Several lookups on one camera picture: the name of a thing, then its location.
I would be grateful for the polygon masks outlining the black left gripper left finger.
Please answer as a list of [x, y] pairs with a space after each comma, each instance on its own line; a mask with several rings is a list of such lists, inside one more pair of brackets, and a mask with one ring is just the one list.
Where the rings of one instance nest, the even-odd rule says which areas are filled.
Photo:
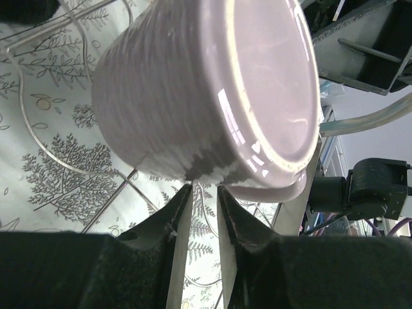
[[179, 308], [192, 212], [184, 185], [117, 237], [1, 233], [2, 308]]

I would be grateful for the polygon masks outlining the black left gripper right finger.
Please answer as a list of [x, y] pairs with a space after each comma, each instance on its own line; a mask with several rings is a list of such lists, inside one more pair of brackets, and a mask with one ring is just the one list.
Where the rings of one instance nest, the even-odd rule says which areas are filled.
[[410, 308], [411, 242], [282, 236], [218, 187], [225, 308]]

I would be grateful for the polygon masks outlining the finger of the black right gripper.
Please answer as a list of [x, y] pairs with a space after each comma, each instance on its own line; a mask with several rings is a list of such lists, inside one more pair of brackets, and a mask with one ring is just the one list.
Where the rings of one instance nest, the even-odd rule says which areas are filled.
[[411, 1], [303, 1], [319, 77], [387, 95], [411, 85]]

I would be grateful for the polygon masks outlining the stainless steel dish rack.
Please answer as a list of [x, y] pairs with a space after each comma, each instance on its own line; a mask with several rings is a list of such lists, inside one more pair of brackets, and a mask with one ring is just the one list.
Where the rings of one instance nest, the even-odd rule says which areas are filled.
[[194, 182], [217, 186], [227, 308], [287, 307], [272, 287], [267, 232], [237, 199], [288, 201], [306, 186], [321, 112], [314, 49], [296, 1], [155, 1], [103, 53], [91, 80], [102, 151], [73, 138], [40, 155], [71, 183], [117, 172], [109, 150], [139, 170], [183, 180], [159, 211], [114, 238], [5, 232], [3, 308], [176, 308]]

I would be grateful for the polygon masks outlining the pink mug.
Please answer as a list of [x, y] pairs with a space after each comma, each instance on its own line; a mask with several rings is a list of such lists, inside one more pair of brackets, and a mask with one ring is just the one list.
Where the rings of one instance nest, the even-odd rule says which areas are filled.
[[102, 54], [91, 100], [104, 140], [145, 173], [299, 196], [321, 114], [297, 1], [155, 1]]

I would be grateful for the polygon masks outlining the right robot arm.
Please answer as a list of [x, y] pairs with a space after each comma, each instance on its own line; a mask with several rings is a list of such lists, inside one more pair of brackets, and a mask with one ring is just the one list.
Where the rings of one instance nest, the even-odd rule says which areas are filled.
[[[411, 84], [411, 2], [346, 1], [343, 15], [327, 25], [311, 20], [312, 42], [321, 79], [387, 95]], [[396, 220], [411, 195], [410, 165], [367, 158], [347, 177], [316, 177], [308, 203], [314, 212], [342, 217]]]

